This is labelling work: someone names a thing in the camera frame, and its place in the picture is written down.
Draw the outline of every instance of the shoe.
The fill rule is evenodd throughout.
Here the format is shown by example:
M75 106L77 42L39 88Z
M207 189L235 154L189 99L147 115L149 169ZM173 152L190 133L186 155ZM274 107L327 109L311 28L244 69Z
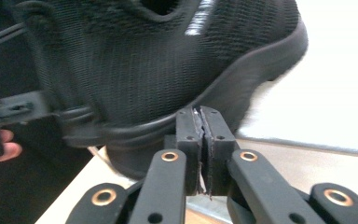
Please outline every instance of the shoe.
M86 105L96 120L68 143L98 139L89 145L107 145L133 178L174 133L176 111L212 107L234 132L257 86L308 46L295 0L51 0L17 12L54 108L72 118Z

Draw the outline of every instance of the black shoe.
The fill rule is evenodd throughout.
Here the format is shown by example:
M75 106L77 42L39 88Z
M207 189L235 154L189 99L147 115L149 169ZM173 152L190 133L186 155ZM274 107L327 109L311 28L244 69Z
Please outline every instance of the black shoe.
M137 178L174 132L178 109L212 107L235 131L255 88L308 45L295 0L53 0L19 9L56 108L89 105L113 164Z

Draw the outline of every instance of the shoe opening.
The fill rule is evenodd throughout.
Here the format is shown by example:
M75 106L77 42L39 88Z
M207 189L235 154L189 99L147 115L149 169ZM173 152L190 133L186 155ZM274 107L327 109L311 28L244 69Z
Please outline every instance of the shoe opening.
M141 3L149 10L161 16L165 16L174 11L179 1L180 0L141 0Z

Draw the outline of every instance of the black shoe sole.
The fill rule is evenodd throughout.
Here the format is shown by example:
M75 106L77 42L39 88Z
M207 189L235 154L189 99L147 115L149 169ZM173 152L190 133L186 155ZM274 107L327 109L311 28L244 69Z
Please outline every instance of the black shoe sole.
M241 56L188 106L205 105L220 111L235 132L255 89L292 68L307 47L307 31L299 20L297 28L285 39ZM164 135L174 133L174 127L175 114L171 114L128 129L107 130L108 156L123 175L142 178L154 153L163 148Z

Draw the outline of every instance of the shoe upper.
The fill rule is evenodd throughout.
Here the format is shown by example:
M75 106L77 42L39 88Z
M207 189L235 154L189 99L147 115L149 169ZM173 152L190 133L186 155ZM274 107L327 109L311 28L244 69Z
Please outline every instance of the shoe upper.
M294 0L51 0L17 12L55 108L89 105L113 127L174 113L299 18Z

